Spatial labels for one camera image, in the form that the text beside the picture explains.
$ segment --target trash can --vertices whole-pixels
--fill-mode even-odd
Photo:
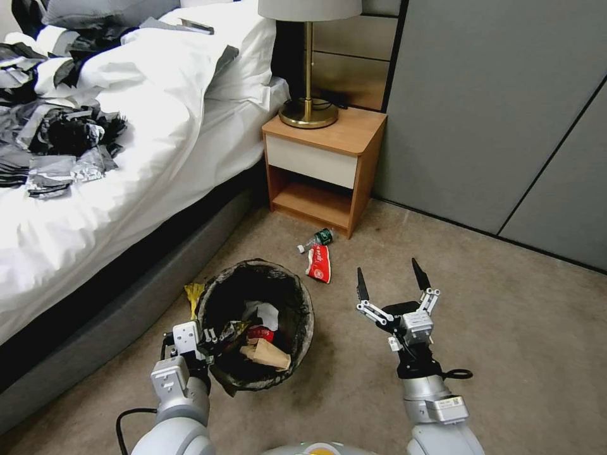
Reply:
[[[223,353],[211,373],[232,396],[236,391],[268,389],[290,377],[302,362],[314,334],[310,294],[299,277],[263,259],[252,259],[223,270],[207,282],[197,307],[202,327],[220,334],[232,320],[240,320],[246,302],[267,302],[278,309],[278,330],[273,344],[291,355],[285,371],[246,360],[236,349]]]

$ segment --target white duvet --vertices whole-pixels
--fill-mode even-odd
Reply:
[[[29,198],[24,187],[0,189],[0,344],[69,294],[70,279],[82,284],[73,283],[77,271],[102,256],[139,208],[153,204],[196,142],[225,43],[155,29],[123,41],[91,59],[79,83],[80,90],[103,87],[102,110],[128,119],[119,169],[54,200]]]

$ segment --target nightstand drawer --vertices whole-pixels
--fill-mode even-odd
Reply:
[[[266,135],[267,163],[318,180],[354,188],[357,158]]]

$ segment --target yellow plastic bag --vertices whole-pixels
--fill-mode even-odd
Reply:
[[[185,293],[188,295],[188,300],[190,301],[191,320],[196,320],[196,307],[198,306],[200,296],[204,292],[204,284],[190,283],[186,284],[183,289],[185,289]]]

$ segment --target floor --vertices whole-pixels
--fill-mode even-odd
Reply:
[[[247,258],[301,276],[296,245],[315,231],[257,210],[200,272],[203,281]],[[330,284],[304,278],[314,303],[310,351],[292,378],[230,398],[211,392],[210,430],[218,454],[255,454],[300,440],[338,440],[380,454],[404,453],[411,425],[400,402],[396,358],[383,332],[354,310],[356,267],[378,305],[418,297],[415,256],[442,291],[435,358],[464,396],[469,425],[488,454],[607,453],[607,276],[450,224],[372,201],[351,240],[331,245]],[[161,333],[188,319],[180,298],[136,343],[0,438],[13,455],[117,454],[114,421],[155,406],[148,377]],[[129,449],[152,425],[125,418]]]

